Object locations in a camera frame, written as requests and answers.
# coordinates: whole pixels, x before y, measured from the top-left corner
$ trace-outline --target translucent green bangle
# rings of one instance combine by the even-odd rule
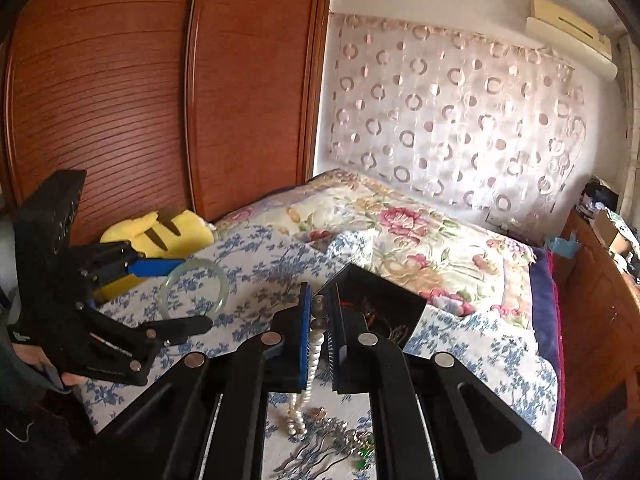
[[[171,319],[169,315],[168,300],[169,292],[172,286],[174,286],[181,277],[187,272],[196,269],[207,269],[213,271],[213,277],[211,279],[218,280],[220,282],[220,291],[218,292],[218,298],[212,301],[213,307],[209,309],[206,316],[213,319],[222,308],[226,305],[226,300],[229,297],[229,280],[226,278],[225,271],[220,268],[218,264],[215,264],[211,260],[205,258],[190,258],[183,264],[175,267],[169,275],[166,277],[166,281],[160,286],[158,290],[158,310],[162,319]]]

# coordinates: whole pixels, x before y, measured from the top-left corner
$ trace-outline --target air conditioner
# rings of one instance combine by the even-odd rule
[[[549,44],[607,81],[616,78],[618,67],[611,61],[610,39],[564,7],[532,0],[526,35]]]

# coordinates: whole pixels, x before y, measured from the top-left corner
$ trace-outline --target patterned curtain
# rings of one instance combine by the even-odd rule
[[[621,76],[624,80],[626,108],[626,161],[625,187],[620,204],[620,216],[634,226],[640,226],[640,172],[638,148],[640,144],[640,52],[628,34],[620,38]]]
[[[478,34],[336,14],[330,151],[405,192],[544,230],[586,134],[573,69]]]

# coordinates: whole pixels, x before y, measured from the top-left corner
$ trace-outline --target black box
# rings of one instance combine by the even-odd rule
[[[427,305],[423,297],[354,264],[347,264],[317,294],[326,294],[334,283],[343,308],[373,311],[373,320],[365,316],[371,332],[388,338],[390,330],[404,325],[407,330],[398,341],[400,348],[411,337]]]

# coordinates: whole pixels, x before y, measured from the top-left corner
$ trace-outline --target floral bedspread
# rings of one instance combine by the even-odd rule
[[[328,171],[231,213],[216,227],[224,237],[252,224],[316,246],[347,230],[375,230],[367,269],[457,316],[496,310],[532,330],[529,246],[449,218],[365,176]]]
[[[318,290],[342,265],[307,244],[263,226],[238,229],[197,255],[216,261],[226,272],[230,283],[228,301],[209,332],[161,351],[149,374],[150,384],[190,351],[199,350],[211,357],[234,351],[242,341],[268,329],[275,312],[297,303],[302,281]],[[159,319],[157,294],[161,281],[157,278],[141,283],[102,311],[130,326]],[[181,279],[172,289],[172,315],[205,314],[216,295],[211,282],[205,271],[197,270]],[[424,357],[437,351],[451,352],[549,440],[557,380],[551,365],[530,345],[529,336],[529,331],[501,320],[496,311],[478,311],[459,318],[427,306],[405,350]],[[84,384],[82,399],[96,431],[144,389],[94,380]],[[324,367],[316,376],[309,403],[309,408],[319,406],[324,406],[330,416],[346,421],[349,428],[370,428],[368,396],[335,394]],[[285,415],[286,396],[271,394],[263,478],[276,478],[273,469],[296,449],[286,432]],[[374,469],[357,471],[354,461],[345,460],[324,477],[367,480],[375,476]]]

